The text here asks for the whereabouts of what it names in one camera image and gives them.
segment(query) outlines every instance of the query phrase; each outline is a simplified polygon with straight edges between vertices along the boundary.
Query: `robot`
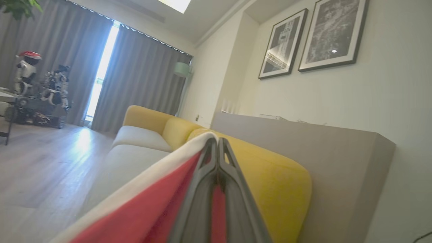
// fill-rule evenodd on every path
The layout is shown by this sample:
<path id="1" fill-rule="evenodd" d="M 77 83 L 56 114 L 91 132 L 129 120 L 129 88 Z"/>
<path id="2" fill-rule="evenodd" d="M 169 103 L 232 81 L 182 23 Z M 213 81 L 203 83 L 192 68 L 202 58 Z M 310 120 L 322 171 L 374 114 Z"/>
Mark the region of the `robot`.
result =
<path id="1" fill-rule="evenodd" d="M 69 78 L 67 75 L 69 72 L 70 67 L 62 65 L 59 65 L 58 70 L 47 72 L 43 83 L 45 89 L 41 93 L 41 100 L 48 101 L 53 106 L 62 104 L 62 108 L 68 109 L 67 88 Z"/>
<path id="2" fill-rule="evenodd" d="M 18 71 L 15 79 L 15 94 L 20 96 L 31 96 L 33 79 L 36 76 L 36 65 L 42 57 L 35 52 L 25 51 L 19 56 L 23 56 L 24 60 L 17 64 Z"/>

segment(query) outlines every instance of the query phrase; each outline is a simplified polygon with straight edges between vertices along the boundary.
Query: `green lamp shade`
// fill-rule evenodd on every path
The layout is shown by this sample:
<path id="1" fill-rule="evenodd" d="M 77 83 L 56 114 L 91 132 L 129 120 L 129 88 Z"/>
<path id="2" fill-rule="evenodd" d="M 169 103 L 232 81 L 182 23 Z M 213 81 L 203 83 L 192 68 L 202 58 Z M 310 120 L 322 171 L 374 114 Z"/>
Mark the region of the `green lamp shade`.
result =
<path id="1" fill-rule="evenodd" d="M 174 74 L 186 78 L 189 76 L 189 65 L 186 63 L 178 62 L 174 66 Z"/>

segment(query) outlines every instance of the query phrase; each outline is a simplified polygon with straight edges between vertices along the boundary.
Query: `red hat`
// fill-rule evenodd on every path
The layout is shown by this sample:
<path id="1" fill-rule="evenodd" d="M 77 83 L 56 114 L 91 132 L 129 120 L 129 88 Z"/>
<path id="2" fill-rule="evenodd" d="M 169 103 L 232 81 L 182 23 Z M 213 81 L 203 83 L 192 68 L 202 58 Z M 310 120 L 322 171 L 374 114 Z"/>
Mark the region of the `red hat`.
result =
<path id="1" fill-rule="evenodd" d="M 25 51 L 25 52 L 19 54 L 19 56 L 25 56 L 25 57 L 33 58 L 36 60 L 42 59 L 42 57 L 38 53 L 32 52 L 32 51 Z"/>

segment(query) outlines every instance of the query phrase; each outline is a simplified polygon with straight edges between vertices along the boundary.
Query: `red cloth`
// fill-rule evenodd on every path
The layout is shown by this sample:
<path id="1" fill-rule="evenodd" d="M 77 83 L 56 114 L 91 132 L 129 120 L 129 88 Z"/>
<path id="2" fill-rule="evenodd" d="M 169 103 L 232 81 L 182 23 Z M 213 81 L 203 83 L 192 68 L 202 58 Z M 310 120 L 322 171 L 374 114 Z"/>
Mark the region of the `red cloth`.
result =
<path id="1" fill-rule="evenodd" d="M 22 57 L 22 56 L 26 56 L 26 57 L 33 58 L 33 59 L 36 59 L 36 60 L 40 60 L 40 59 L 42 59 L 42 57 L 41 57 L 40 54 L 38 54 L 38 53 L 36 53 L 36 52 L 33 52 L 33 51 L 25 51 L 25 52 L 22 52 L 22 53 L 19 54 L 19 56 L 20 56 L 20 57 Z"/>
<path id="2" fill-rule="evenodd" d="M 200 153 L 129 202 L 81 232 L 72 243 L 165 243 L 191 182 Z M 212 243 L 226 240 L 225 195 L 213 194 Z"/>

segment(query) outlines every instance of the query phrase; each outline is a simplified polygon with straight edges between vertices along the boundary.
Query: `grey plastic part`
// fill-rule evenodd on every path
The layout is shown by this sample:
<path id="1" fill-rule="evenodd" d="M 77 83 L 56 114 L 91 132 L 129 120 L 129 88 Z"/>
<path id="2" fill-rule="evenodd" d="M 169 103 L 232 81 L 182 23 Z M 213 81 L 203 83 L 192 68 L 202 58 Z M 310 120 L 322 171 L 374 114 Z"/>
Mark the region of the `grey plastic part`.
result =
<path id="1" fill-rule="evenodd" d="M 204 146 L 167 242 L 211 242 L 213 191 L 217 184 L 226 195 L 226 242 L 271 243 L 232 148 L 224 138 L 219 145 L 212 138 Z"/>

